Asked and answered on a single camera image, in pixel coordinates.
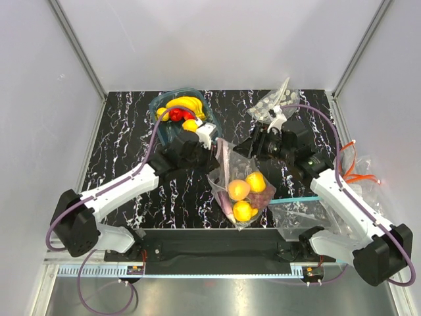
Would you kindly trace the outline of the orange peach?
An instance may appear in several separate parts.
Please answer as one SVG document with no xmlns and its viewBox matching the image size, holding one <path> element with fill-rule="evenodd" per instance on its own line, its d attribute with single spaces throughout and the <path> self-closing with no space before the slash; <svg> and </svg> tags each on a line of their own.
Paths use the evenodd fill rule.
<svg viewBox="0 0 421 316">
<path fill-rule="evenodd" d="M 234 201 L 245 199 L 250 192 L 250 186 L 244 180 L 233 180 L 228 184 L 228 195 Z"/>
</svg>

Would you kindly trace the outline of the pink zip top bag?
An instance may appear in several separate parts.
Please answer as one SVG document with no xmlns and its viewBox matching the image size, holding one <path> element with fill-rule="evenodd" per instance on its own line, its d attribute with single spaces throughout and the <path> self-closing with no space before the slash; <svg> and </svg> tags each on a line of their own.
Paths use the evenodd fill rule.
<svg viewBox="0 0 421 316">
<path fill-rule="evenodd" d="M 226 218 L 243 230 L 269 205 L 276 188 L 258 169 L 256 159 L 235 152 L 234 144 L 222 138 L 216 144 L 219 167 L 208 175 L 212 194 Z"/>
</svg>

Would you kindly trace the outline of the purple grape bunch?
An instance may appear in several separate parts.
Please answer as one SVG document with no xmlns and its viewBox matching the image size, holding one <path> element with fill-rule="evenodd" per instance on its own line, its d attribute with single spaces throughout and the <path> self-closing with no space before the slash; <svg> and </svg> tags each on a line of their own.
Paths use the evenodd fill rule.
<svg viewBox="0 0 421 316">
<path fill-rule="evenodd" d="M 275 193 L 275 187 L 269 185 L 260 193 L 251 192 L 247 199 L 252 208 L 264 209 L 270 203 Z"/>
</svg>

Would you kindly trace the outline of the teal plastic fruit tray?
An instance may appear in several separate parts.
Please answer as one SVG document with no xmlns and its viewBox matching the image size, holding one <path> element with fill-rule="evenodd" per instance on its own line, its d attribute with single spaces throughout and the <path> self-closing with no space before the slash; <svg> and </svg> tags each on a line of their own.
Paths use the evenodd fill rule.
<svg viewBox="0 0 421 316">
<path fill-rule="evenodd" d="M 206 118 L 203 122 L 212 123 L 216 126 L 216 132 L 212 135 L 212 139 L 215 140 L 217 137 L 222 137 L 222 129 L 217 118 L 214 116 L 212 109 L 205 100 L 204 95 L 199 90 L 194 88 L 182 88 L 165 92 L 154 98 L 149 104 L 149 111 L 152 116 L 152 121 L 156 123 L 158 120 L 156 111 L 165 107 L 165 105 L 177 97 L 195 97 L 200 100 L 203 104 L 203 112 Z M 159 124 L 157 135 L 162 145 L 166 145 L 169 141 L 180 132 L 182 129 L 182 122 L 162 122 Z"/>
</svg>

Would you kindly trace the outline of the yellow lemon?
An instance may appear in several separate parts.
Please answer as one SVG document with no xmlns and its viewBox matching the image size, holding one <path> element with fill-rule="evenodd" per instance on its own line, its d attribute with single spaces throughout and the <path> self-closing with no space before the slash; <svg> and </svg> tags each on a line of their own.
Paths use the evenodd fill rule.
<svg viewBox="0 0 421 316">
<path fill-rule="evenodd" d="M 250 191 L 253 193 L 261 193 L 266 189 L 266 182 L 261 172 L 253 172 L 245 179 L 250 186 Z"/>
</svg>

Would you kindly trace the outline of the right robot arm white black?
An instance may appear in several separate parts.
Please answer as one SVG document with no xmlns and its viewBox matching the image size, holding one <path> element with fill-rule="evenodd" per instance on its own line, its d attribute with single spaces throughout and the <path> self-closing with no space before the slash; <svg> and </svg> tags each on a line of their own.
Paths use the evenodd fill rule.
<svg viewBox="0 0 421 316">
<path fill-rule="evenodd" d="M 309 131 L 301 122 L 287 121 L 280 129 L 258 124 L 234 150 L 247 158 L 284 161 L 294 176 L 350 226 L 354 238 L 333 234 L 321 226 L 301 233 L 298 247 L 304 260 L 313 261 L 320 255 L 338 259 L 354 267 L 371 286 L 390 280 L 408 267 L 410 279 L 404 285 L 414 283 L 412 230 L 405 224 L 392 224 L 355 193 L 330 159 L 315 151 Z"/>
</svg>

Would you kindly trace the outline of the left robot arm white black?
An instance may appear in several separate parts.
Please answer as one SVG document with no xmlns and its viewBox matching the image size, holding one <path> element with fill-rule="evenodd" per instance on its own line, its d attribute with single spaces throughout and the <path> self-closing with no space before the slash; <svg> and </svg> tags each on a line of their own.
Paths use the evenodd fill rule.
<svg viewBox="0 0 421 316">
<path fill-rule="evenodd" d="M 204 132 L 180 132 L 171 142 L 129 172 L 89 191 L 64 192 L 56 206 L 49 232 L 54 233 L 72 257 L 92 250 L 120 253 L 129 261 L 142 252 L 139 235 L 124 226 L 103 224 L 103 219 L 135 197 L 158 188 L 173 171 L 218 167 L 214 140 Z"/>
</svg>

